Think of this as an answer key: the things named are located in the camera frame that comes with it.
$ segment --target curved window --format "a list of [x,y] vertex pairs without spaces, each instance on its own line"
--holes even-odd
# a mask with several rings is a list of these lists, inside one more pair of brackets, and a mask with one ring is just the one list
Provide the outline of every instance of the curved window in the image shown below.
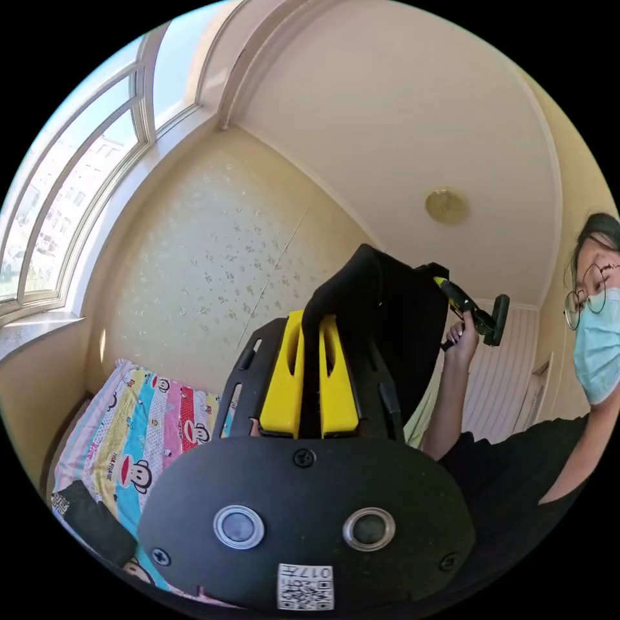
[[159,128],[198,107],[197,75],[211,30],[239,3],[205,6],[132,41],[45,123],[0,212],[0,326],[62,305],[79,244],[108,189],[157,140]]
[[155,63],[153,107],[155,128],[194,103],[195,92],[187,92],[194,53],[205,30],[228,2],[203,6],[173,19],[161,42]]

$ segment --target screw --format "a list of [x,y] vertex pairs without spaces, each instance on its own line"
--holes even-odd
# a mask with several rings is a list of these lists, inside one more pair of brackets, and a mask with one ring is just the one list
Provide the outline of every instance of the screw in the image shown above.
[[298,467],[310,467],[315,461],[315,455],[312,451],[302,448],[293,455],[293,462]]
[[160,566],[170,566],[170,556],[163,549],[157,547],[153,549],[151,555]]
[[457,560],[459,559],[458,553],[449,553],[441,562],[439,563],[439,570],[442,570],[444,573],[452,570],[457,565]]

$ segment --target blue surgical mask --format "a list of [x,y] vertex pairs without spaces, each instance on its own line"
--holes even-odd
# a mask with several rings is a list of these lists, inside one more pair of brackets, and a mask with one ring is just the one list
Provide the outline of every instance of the blue surgical mask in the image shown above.
[[591,405],[603,402],[620,383],[620,289],[606,294],[599,314],[584,306],[573,353],[577,379]]

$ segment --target patterned wallpaper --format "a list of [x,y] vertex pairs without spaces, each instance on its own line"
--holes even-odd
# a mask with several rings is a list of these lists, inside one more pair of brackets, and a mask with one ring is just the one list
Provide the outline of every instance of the patterned wallpaper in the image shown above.
[[302,309],[364,242],[275,151],[234,127],[211,134],[157,186],[116,257],[94,321],[89,389],[127,357],[221,391],[251,333]]

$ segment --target hand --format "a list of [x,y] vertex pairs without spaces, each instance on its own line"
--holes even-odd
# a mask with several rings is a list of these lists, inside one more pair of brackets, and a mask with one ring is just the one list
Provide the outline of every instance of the hand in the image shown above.
[[463,321],[465,323],[464,331],[463,325],[459,321],[452,325],[446,333],[446,338],[451,340],[454,346],[446,351],[445,360],[448,365],[469,370],[480,336],[473,324],[471,312],[463,313]]

